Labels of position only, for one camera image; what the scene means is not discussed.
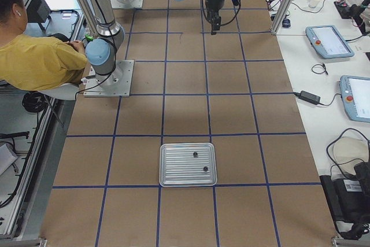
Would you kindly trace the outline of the black equipment box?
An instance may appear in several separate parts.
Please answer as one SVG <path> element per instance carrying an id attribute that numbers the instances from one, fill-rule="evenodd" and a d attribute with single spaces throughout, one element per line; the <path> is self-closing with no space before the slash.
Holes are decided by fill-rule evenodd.
<path id="1" fill-rule="evenodd" d="M 337 233 L 344 239 L 358 240 L 369 234 L 369 197 L 358 181 L 332 180 L 320 176 L 327 204 Z"/>

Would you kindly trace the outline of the blue teach pendant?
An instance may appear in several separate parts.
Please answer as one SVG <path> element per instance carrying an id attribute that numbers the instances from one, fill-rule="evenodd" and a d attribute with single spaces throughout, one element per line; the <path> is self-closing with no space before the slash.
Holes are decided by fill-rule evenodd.
<path id="1" fill-rule="evenodd" d="M 369 78 L 343 75 L 339 88 L 349 119 L 369 123 Z"/>
<path id="2" fill-rule="evenodd" d="M 316 53 L 323 59 L 354 56 L 354 51 L 334 25 L 306 27 L 305 34 Z"/>

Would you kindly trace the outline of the white chair seat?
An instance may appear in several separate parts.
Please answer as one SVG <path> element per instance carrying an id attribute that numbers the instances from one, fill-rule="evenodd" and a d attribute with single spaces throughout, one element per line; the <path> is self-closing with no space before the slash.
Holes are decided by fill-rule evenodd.
<path id="1" fill-rule="evenodd" d="M 75 95 L 79 91 L 79 86 L 73 83 L 65 83 L 54 89 L 40 90 L 39 92 L 60 100 L 73 101 Z"/>

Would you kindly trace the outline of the person in yellow shirt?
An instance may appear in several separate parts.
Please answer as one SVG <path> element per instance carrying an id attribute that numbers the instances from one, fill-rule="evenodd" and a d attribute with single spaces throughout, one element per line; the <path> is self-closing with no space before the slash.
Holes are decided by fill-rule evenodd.
<path id="1" fill-rule="evenodd" d="M 83 42 L 26 35 L 24 0 L 1 0 L 1 79 L 26 91 L 79 84 L 87 64 Z"/>

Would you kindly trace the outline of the black power adapter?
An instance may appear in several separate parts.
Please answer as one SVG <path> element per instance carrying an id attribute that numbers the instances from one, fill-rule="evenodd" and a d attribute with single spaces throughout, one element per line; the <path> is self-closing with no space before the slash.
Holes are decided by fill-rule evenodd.
<path id="1" fill-rule="evenodd" d="M 320 103 L 320 97 L 318 95 L 309 93 L 307 91 L 301 91 L 299 94 L 299 99 L 311 103 L 313 105 L 318 105 Z"/>

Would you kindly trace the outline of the blue teach pendant upper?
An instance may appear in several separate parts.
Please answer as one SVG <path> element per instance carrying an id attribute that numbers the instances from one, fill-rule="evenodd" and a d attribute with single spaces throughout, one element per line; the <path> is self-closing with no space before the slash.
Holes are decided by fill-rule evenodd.
<path id="1" fill-rule="evenodd" d="M 354 56 L 354 51 L 334 25 L 306 27 L 305 34 L 316 53 L 323 59 Z"/>

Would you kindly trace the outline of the silver ribbed metal tray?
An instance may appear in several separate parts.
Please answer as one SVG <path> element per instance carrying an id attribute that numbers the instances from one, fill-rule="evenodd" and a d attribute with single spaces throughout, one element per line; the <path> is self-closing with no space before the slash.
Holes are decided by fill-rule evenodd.
<path id="1" fill-rule="evenodd" d="M 159 184 L 162 187 L 214 186 L 215 149 L 211 143 L 166 143 L 160 147 Z"/>

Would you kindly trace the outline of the blue teach pendant lower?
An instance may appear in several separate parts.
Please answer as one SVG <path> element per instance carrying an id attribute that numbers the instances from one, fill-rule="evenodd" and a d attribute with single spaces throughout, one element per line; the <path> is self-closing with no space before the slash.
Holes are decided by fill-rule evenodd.
<path id="1" fill-rule="evenodd" d="M 343 75 L 339 88 L 349 119 L 369 123 L 369 78 Z"/>

